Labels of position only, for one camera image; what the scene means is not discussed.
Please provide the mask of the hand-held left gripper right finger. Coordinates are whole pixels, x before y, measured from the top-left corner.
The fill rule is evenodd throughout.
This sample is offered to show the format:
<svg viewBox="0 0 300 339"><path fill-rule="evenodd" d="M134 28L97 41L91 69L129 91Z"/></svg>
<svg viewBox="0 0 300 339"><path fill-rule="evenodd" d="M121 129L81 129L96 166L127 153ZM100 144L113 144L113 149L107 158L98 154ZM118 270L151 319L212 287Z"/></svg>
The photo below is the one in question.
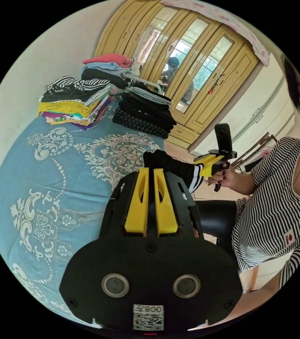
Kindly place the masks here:
<svg viewBox="0 0 300 339"><path fill-rule="evenodd" d="M158 236L175 234L178 223L163 169L154 170L154 193Z"/></svg>

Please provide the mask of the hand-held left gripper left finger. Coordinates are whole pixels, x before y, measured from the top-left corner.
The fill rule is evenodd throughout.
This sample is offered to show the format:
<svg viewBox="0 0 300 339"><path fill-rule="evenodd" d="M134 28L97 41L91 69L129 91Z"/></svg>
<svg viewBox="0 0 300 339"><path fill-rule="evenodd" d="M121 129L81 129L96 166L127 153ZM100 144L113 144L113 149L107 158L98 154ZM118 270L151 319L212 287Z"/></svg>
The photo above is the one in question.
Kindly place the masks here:
<svg viewBox="0 0 300 339"><path fill-rule="evenodd" d="M138 172L131 197L129 211L125 221L125 230L146 230L149 205L149 169Z"/></svg>

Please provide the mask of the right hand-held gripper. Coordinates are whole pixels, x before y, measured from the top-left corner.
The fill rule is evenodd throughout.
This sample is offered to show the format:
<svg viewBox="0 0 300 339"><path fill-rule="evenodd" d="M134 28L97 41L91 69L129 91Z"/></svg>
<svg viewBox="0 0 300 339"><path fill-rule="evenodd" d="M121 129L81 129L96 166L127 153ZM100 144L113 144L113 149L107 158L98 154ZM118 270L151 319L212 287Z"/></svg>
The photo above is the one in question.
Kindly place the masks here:
<svg viewBox="0 0 300 339"><path fill-rule="evenodd" d="M210 150L210 154L206 154L194 159L194 164L202 164L203 168L200 175L203 177L212 177L216 173L222 175L222 179L218 179L213 184L214 191L218 192L226 179L226 170L230 167L230 160L237 158L237 152L226 150Z"/></svg>

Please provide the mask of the person's right hand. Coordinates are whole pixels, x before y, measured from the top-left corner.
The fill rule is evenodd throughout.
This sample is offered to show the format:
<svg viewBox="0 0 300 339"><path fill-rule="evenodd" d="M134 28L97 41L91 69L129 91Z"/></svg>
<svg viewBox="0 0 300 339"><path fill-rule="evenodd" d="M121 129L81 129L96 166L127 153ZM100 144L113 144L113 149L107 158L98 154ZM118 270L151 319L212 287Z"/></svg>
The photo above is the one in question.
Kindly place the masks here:
<svg viewBox="0 0 300 339"><path fill-rule="evenodd" d="M216 186L219 184L222 187L231 188L232 184L236 180L236 176L237 173L232 166L229 166L229 168L224 167L223 170L220 170L211 177L208 177L207 184L208 186Z"/></svg>

